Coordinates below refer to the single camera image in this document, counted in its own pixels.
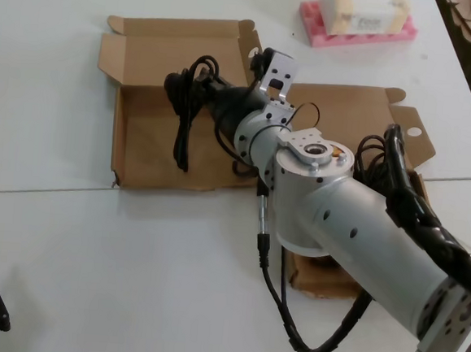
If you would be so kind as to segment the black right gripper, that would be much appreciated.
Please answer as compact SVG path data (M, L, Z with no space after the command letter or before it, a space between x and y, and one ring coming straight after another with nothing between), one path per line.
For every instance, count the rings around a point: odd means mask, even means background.
M257 90L226 83L218 73L203 68L194 78L192 87L206 91L198 92L196 100L212 117L214 129L235 132L246 116L267 105L268 98Z

